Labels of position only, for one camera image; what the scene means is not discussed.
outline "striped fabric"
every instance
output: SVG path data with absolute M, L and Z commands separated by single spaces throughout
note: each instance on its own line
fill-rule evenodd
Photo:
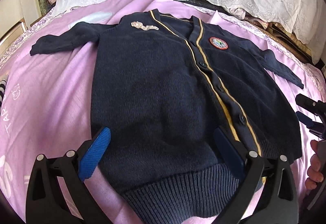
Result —
M 4 90 L 6 89 L 7 80 L 8 80 L 7 73 L 0 77 L 0 108 L 2 105 L 3 98 L 4 98 Z

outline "silver screw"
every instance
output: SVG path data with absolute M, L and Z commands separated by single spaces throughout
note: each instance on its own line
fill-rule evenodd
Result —
M 254 150 L 251 150 L 249 152 L 249 156 L 252 157 L 252 158 L 257 158 L 258 157 L 258 153 L 256 153 Z
M 75 151 L 74 150 L 70 150 L 66 153 L 67 157 L 73 157 L 75 155 Z
M 44 158 L 44 155 L 43 155 L 43 154 L 39 154 L 39 155 L 36 157 L 36 159 L 37 159 L 38 161 L 43 160 L 43 158 Z
M 282 162 L 286 162 L 287 161 L 287 157 L 285 155 L 281 155 L 280 159 Z

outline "purple blanket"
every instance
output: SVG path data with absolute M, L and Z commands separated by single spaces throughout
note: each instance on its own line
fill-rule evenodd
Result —
M 271 49 L 276 58 L 287 65 L 304 84 L 304 89 L 301 90 L 269 72 L 295 111 L 299 110 L 295 104 L 298 93 L 316 101 L 326 98 L 325 83 L 320 71 L 300 63 L 281 45 L 247 22 L 218 12 L 205 11 L 205 14 L 172 0 L 107 0 L 79 8 L 54 19 L 48 26 L 25 39 L 0 70 L 0 75 L 10 70 L 0 115 L 0 188 L 22 219 L 25 219 L 27 186 L 36 156 L 40 153 L 48 158 L 62 156 L 67 150 L 76 150 L 83 141 L 91 138 L 91 87 L 97 53 L 95 45 L 87 43 L 81 49 L 71 52 L 31 57 L 31 46 L 41 36 L 62 34 L 77 21 L 116 24 L 124 15 L 155 8 L 178 18 L 194 15 L 207 23 L 218 24 L 237 36 L 250 39 L 261 49 Z M 314 115 L 300 110 L 317 120 Z M 303 156 L 291 168 L 299 202 L 302 202 L 306 192 L 306 171 L 313 154 L 309 143 L 316 137 L 302 124 L 300 126 Z M 85 183 L 114 223 L 141 223 L 130 206 L 102 177 L 99 169 Z M 71 211 L 79 215 L 66 190 L 64 195 Z M 246 215 L 253 212 L 259 195 L 257 192 Z M 211 223 L 213 219 L 214 217 L 193 217 L 184 223 Z

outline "knit sweater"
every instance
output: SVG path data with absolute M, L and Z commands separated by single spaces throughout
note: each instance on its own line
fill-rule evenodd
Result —
M 261 156 L 301 157 L 297 117 L 265 69 L 303 85 L 272 51 L 196 17 L 151 10 L 118 25 L 78 23 L 40 38 L 30 53 L 88 41 L 98 42 L 92 134 L 111 130 L 99 167 L 145 223 L 221 212 L 239 180 L 213 140 L 217 128 Z

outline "red bordered round patch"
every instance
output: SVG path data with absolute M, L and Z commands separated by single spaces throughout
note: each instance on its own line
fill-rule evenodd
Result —
M 220 38 L 212 37 L 209 39 L 209 41 L 215 48 L 218 49 L 227 49 L 229 47 L 228 44 L 226 44 L 226 42 Z

